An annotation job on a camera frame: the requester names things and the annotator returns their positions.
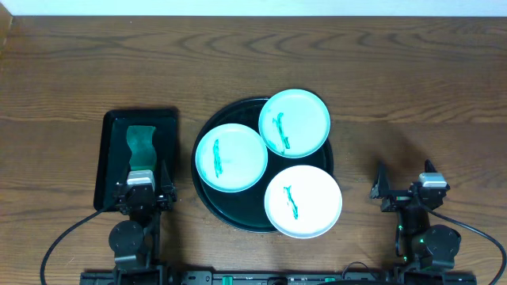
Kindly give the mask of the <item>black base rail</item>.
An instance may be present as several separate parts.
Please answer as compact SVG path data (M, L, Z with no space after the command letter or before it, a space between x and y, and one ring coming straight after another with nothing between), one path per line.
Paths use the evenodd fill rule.
M115 277L111 272L83 272L81 285L114 284L176 284L176 285L311 285L311 284L440 284L476 285L474 275L455 273L429 275L410 272L399 281L385 275L373 276L368 272L346 272L345 274L275 274L275 273L212 273L187 271L168 273L162 278L151 278L144 274Z

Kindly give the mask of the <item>mint plate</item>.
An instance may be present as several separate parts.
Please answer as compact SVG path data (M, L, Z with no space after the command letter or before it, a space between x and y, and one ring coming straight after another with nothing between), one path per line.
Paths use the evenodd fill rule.
M252 128L226 123L212 128L199 140L195 163L206 185L220 192L242 192L264 175L268 150Z
M314 93L286 89L261 109L258 130L266 146L284 158L303 158L317 151L330 133L330 113Z

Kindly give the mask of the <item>mint plate top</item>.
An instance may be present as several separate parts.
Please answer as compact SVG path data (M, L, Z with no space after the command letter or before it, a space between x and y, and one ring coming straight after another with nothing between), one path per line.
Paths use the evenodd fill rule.
M314 93L286 89L261 109L258 130L266 146L284 158L303 158L317 151L330 133L330 113Z

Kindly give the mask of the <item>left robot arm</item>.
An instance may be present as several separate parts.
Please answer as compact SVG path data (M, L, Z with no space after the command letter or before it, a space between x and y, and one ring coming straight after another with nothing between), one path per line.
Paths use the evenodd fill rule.
M109 235L119 271L142 271L160 264L161 216L173 209L176 200L176 189L165 161L159 161L154 171L125 170L116 183L113 205L128 220L114 226Z

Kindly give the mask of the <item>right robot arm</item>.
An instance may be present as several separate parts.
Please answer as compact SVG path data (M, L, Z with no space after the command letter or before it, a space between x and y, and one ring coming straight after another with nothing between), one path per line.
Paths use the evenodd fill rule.
M391 188L387 167L378 164L370 197L382 200L382 212L397 215L395 254L403 258L409 268L435 272L454 268L460 234L448 226L432 226L429 221L429 212L443 204L449 189L444 176L429 160L425 161L425 171L403 190Z

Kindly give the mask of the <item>white plate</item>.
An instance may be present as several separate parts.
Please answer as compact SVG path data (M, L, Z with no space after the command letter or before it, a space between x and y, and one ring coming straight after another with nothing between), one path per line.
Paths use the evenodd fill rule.
M272 225L291 238L316 238L338 221L343 199L326 171L296 165L279 172L265 192L265 213Z

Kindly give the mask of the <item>rectangular black sponge tray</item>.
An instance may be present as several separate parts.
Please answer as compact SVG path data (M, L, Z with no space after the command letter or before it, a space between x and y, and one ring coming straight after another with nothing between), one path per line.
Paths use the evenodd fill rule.
M130 170L132 152L128 146L127 129L131 125L155 128L152 139L157 155L154 170L155 192L161 195L162 187L173 185L179 151L178 115L179 111L175 107L113 109L105 113L93 197L95 210L99 211L113 201L116 184L121 182ZM166 184L161 182L163 169L167 170L169 178Z

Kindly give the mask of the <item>round black serving tray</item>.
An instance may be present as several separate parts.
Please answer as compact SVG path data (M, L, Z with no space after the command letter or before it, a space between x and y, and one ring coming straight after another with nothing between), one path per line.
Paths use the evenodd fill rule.
M304 158L283 158L270 150L267 168L262 178L242 192L220 192L200 178L196 167L196 149L204 135L222 124L244 124L257 131L259 115L267 101L266 97L246 98L219 110L206 122L196 137L191 162L196 193L207 209L226 224L254 233L269 233L276 230L265 213L264 198L269 182L280 171L295 165L311 165L323 169L329 175L334 174L331 144L325 141L317 151Z

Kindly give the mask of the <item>green sponge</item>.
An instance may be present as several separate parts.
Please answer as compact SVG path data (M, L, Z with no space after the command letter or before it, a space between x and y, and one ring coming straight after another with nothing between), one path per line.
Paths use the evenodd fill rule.
M131 125L127 129L126 140L132 155L129 160L131 171L155 171L157 154L153 145L156 127Z

